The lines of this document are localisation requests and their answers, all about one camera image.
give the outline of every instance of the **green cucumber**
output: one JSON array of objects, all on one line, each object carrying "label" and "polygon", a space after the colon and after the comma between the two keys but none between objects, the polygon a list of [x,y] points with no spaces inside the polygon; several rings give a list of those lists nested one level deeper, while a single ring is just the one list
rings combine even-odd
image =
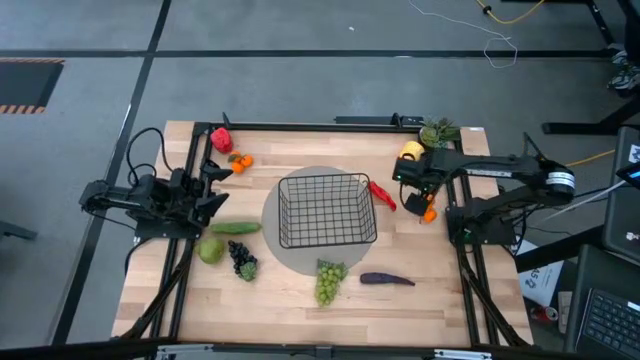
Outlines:
[{"label": "green cucumber", "polygon": [[209,230],[218,234],[239,235],[260,231],[261,227],[257,222],[231,222],[211,224]]}]

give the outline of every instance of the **dark grapes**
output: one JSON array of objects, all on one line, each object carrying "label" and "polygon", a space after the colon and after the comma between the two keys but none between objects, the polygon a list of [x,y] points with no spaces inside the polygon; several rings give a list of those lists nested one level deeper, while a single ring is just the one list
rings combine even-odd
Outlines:
[{"label": "dark grapes", "polygon": [[257,264],[258,259],[249,253],[249,249],[243,243],[229,240],[228,244],[229,256],[233,259],[233,269],[238,277],[242,277],[240,267],[249,262]]}]

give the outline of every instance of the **small orange fruit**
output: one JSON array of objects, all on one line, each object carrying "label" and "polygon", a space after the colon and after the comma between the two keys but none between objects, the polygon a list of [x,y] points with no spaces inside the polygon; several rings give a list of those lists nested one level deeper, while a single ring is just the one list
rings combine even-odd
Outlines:
[{"label": "small orange fruit", "polygon": [[240,164],[244,165],[244,167],[249,167],[253,165],[253,156],[245,155],[240,159]]},{"label": "small orange fruit", "polygon": [[242,154],[237,150],[232,151],[227,158],[227,162],[240,162],[240,160],[242,160]]},{"label": "small orange fruit", "polygon": [[433,220],[436,219],[436,217],[438,217],[438,213],[433,210],[433,209],[428,209],[425,213],[424,213],[424,221],[427,224],[430,224],[431,222],[433,222]]},{"label": "small orange fruit", "polygon": [[244,165],[240,163],[231,163],[231,170],[236,174],[241,174],[244,172]]}]

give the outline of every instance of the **grapes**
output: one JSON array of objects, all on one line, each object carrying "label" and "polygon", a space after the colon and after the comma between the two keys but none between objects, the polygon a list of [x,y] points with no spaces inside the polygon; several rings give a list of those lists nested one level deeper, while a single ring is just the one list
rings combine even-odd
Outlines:
[{"label": "grapes", "polygon": [[347,275],[344,264],[332,264],[318,260],[318,276],[315,297],[318,305],[329,306],[335,299],[340,282]]},{"label": "grapes", "polygon": [[243,243],[237,243],[229,240],[228,244],[229,244],[229,255],[231,256],[234,262],[233,269],[236,275],[242,278],[240,267],[249,262],[258,264],[258,259],[256,259],[253,255],[249,253],[249,249],[246,246],[244,246]]}]

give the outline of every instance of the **wooden table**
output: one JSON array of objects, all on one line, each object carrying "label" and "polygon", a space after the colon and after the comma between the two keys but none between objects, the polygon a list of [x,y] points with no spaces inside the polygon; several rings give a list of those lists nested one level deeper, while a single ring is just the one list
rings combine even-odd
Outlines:
[{"label": "wooden table", "polygon": [[[183,166],[193,122],[169,121],[167,157]],[[488,155],[482,128],[461,130],[464,152]],[[306,166],[328,165],[364,172],[387,189],[396,203],[398,183],[391,180],[395,159],[410,134],[234,131],[235,149],[252,154],[255,164],[232,175],[214,190],[230,194],[213,222],[260,221],[269,191],[283,176]],[[201,153],[196,159],[199,163]],[[227,166],[226,157],[213,155]],[[160,158],[160,177],[167,177]],[[495,180],[470,178],[474,196],[497,194]],[[237,237],[259,259],[251,283],[240,280],[229,256],[215,266],[194,256],[180,324],[179,340],[270,344],[323,344],[435,347],[470,345],[456,254],[448,241],[444,208],[446,191],[436,200],[439,216],[430,225],[405,211],[374,200],[378,239],[362,261],[350,269],[329,308],[314,299],[315,278],[282,265],[269,251],[262,233]],[[129,329],[155,296],[167,250],[166,239],[150,241],[131,258],[113,334]],[[483,247],[492,298],[520,336],[532,343],[514,262],[499,246]],[[359,275],[381,271],[403,275],[415,287],[365,286]],[[169,298],[161,335],[168,333],[173,306]],[[481,339],[487,342],[482,306],[475,299]]]}]

